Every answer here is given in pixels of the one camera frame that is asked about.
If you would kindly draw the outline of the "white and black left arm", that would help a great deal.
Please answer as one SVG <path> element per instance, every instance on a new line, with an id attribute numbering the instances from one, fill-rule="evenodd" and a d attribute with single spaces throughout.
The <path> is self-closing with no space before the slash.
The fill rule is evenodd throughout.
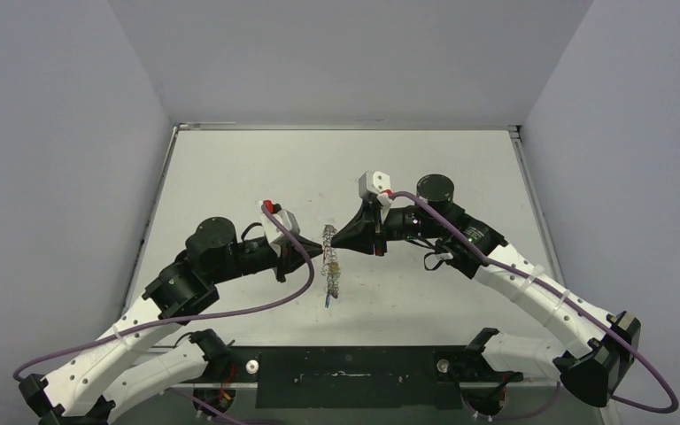
<path id="1" fill-rule="evenodd" d="M 153 345 L 219 300 L 217 284 L 269 269 L 285 276 L 321 255 L 300 235 L 288 211 L 260 216 L 264 235 L 239 240 L 223 217 L 204 220 L 175 261 L 163 268 L 127 311 L 73 359 L 31 374 L 19 391 L 41 424 L 111 424 L 131 407 L 177 383 L 218 381 L 234 370 L 230 348 L 211 330 L 191 333 L 170 352 L 139 363 Z"/>

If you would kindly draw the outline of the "metal ring disc with keyrings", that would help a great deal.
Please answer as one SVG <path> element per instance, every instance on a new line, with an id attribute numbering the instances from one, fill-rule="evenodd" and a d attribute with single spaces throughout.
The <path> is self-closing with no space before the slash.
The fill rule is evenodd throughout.
<path id="1" fill-rule="evenodd" d="M 339 265 L 336 249 L 331 245 L 332 238 L 336 233 L 336 228 L 331 224 L 326 224 L 322 230 L 323 257 L 321 273 L 326 279 L 326 294 L 329 294 L 333 299 L 339 298 L 339 281 L 341 276 L 341 274 L 333 276 L 329 272 L 332 264 L 337 263 Z"/>

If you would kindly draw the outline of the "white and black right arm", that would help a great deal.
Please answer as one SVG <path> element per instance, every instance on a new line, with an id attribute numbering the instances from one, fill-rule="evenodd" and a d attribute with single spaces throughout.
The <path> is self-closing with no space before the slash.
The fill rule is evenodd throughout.
<path id="1" fill-rule="evenodd" d="M 438 265 L 497 291 L 553 336 L 541 340 L 484 328 L 467 347 L 465 367 L 471 376 L 542 377 L 561 383 L 587 405 L 606 406 L 634 361 L 630 349 L 638 346 L 639 320 L 581 301 L 498 231 L 468 215 L 453 195 L 449 177 L 428 174 L 417 182 L 418 202 L 394 208 L 389 176 L 367 172 L 359 178 L 361 207 L 331 245 L 382 256 L 390 242 L 421 242 Z"/>

